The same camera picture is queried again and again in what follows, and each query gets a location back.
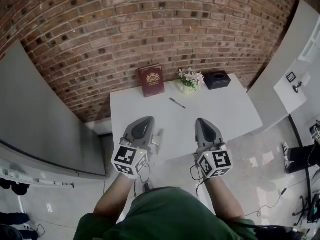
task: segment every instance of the white floor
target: white floor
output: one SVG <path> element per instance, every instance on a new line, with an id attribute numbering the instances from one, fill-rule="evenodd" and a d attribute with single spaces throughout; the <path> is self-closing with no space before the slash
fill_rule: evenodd
<path id="1" fill-rule="evenodd" d="M 227 148 L 232 151 L 234 168 L 223 177 L 223 180 L 240 201 L 245 214 L 257 211 L 264 205 L 273 206 L 284 188 L 306 178 L 304 171 L 285 174 L 281 148 L 281 143 L 284 141 L 290 147 L 298 146 L 287 119 L 266 132 L 254 136 L 248 134 L 227 143 Z M 154 187 L 180 187 L 195 195 L 197 182 L 191 178 L 189 172 L 192 165 L 194 165 L 192 156 L 173 159 L 156 166 L 151 165 L 151 174 L 149 175 L 149 169 L 146 167 L 141 174 L 142 180 L 145 181 L 150 177 Z M 311 168 L 310 175 L 316 170 Z M 193 175 L 195 178 L 198 176 L 196 169 Z M 75 188 L 31 187 L 21 198 L 11 190 L 0 188 L 0 212 L 15 213 L 23 209 L 30 215 L 33 227 L 41 224 L 45 228 L 45 235 L 41 239 L 72 240 L 80 218 L 94 210 L 104 189 L 108 189 L 116 176 L 117 173 L 112 171 L 106 182 L 92 181 L 92 183 L 78 184 Z M 136 183 L 138 195 L 142 193 L 142 185 L 138 179 Z M 313 187 L 319 190 L 320 187 L 316 185 Z M 252 214 L 247 218 L 254 220 L 257 225 L 293 226 L 297 218 L 293 217 L 292 213 L 300 210 L 302 205 L 299 197 L 306 196 L 306 192 L 306 181 L 289 187 L 274 208 L 265 207 L 260 217 Z M 200 188 L 199 193 L 201 201 L 206 203 L 208 197 L 206 190 Z M 124 214 L 128 212 L 133 199 L 132 189 Z"/>

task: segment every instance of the green shirt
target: green shirt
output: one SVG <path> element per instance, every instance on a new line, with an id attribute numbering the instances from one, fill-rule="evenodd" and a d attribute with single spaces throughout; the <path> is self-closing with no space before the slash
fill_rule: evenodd
<path id="1" fill-rule="evenodd" d="M 239 222 L 253 225 L 252 220 Z M 180 188 L 163 188 L 140 195 L 126 218 L 114 225 L 107 218 L 81 218 L 74 240 L 256 240 L 252 229 L 227 225 L 199 200 Z"/>

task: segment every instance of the white table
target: white table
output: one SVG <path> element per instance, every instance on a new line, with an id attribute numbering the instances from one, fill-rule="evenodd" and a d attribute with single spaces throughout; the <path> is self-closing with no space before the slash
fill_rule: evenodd
<path id="1" fill-rule="evenodd" d="M 161 155 L 153 155 L 152 163 L 195 152 L 198 148 L 195 139 L 198 118 L 218 127 L 224 142 L 260 128 L 263 124 L 246 90 L 234 74 L 229 74 L 229 77 L 231 83 L 228 87 L 208 90 L 203 85 L 190 95 L 181 93 L 174 81 L 164 83 L 165 93 L 147 98 L 143 96 L 141 87 L 112 92 L 111 121 L 115 147 L 129 124 L 147 116 L 155 118 L 155 134 L 164 129 Z"/>

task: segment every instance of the maroon book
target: maroon book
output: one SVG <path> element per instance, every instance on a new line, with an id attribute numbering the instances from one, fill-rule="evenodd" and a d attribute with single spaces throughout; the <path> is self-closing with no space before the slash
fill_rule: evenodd
<path id="1" fill-rule="evenodd" d="M 150 97 L 165 92 L 164 75 L 160 64 L 138 69 L 144 97 Z"/>

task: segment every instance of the pen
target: pen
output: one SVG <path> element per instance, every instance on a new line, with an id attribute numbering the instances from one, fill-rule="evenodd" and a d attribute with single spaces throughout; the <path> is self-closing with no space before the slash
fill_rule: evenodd
<path id="1" fill-rule="evenodd" d="M 183 107 L 184 109 L 186 109 L 185 106 L 182 106 L 181 104 L 179 104 L 178 102 L 176 102 L 173 98 L 169 98 L 171 101 L 173 101 L 174 103 L 178 104 L 180 107 Z"/>

